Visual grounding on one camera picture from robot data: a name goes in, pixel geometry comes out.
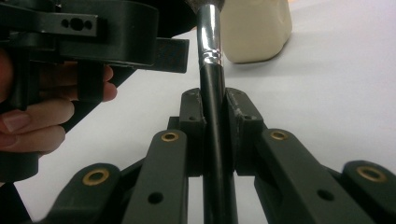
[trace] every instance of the brass insert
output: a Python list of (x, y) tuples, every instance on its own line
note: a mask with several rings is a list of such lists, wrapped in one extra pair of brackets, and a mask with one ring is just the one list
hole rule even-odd
[(84, 183), (86, 186), (99, 185), (105, 182), (109, 176), (110, 173), (105, 168), (94, 169), (84, 175), (82, 183)]
[(281, 131), (271, 132), (271, 137), (276, 139), (276, 140), (279, 140), (279, 141), (286, 140), (286, 139), (289, 138), (287, 134), (285, 134), (285, 133), (283, 133)]
[(377, 183), (387, 182), (387, 176), (372, 166), (360, 166), (356, 169), (362, 177)]
[(173, 142), (178, 139), (178, 134), (177, 133), (165, 133), (163, 136), (161, 136), (161, 139), (164, 142)]

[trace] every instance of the fingernail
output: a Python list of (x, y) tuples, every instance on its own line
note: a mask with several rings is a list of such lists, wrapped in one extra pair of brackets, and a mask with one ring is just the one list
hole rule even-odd
[(0, 147), (10, 147), (17, 142), (17, 136), (0, 134)]
[(25, 127), (31, 121), (29, 114), (19, 110), (13, 110), (3, 114), (2, 119), (11, 133)]

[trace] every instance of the beige plastic container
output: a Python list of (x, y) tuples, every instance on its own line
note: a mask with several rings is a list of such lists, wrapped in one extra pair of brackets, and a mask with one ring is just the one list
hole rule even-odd
[(291, 34), (288, 0), (226, 0), (220, 13), (221, 42), (233, 63), (276, 56)]

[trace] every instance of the human hand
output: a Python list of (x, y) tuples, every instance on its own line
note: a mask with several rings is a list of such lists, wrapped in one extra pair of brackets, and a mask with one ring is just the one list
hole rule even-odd
[[(12, 63), (0, 49), (0, 103), (8, 98), (12, 84)], [(108, 81), (113, 77), (105, 67), (104, 101), (117, 95), (117, 88)], [(42, 102), (29, 105), (26, 111), (12, 110), (0, 115), (0, 151), (38, 152), (47, 154), (64, 140), (59, 124), (74, 114), (71, 101), (77, 100), (77, 64), (46, 65), (40, 71)]]

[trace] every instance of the white table surface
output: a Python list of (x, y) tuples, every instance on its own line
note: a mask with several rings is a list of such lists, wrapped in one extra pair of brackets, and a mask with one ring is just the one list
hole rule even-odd
[[(367, 160), (396, 174), (396, 1), (296, 0), (288, 44), (264, 63), (225, 63), (227, 87), (248, 94), (270, 128), (294, 133), (323, 165)], [(199, 87), (196, 33), (186, 74), (137, 71), (99, 105), (39, 174), (16, 184), (34, 220), (80, 169), (142, 159), (152, 136), (177, 116), (183, 91)], [(239, 222), (265, 223), (252, 177), (235, 177)], [(189, 223), (203, 223), (202, 184), (190, 179)]]

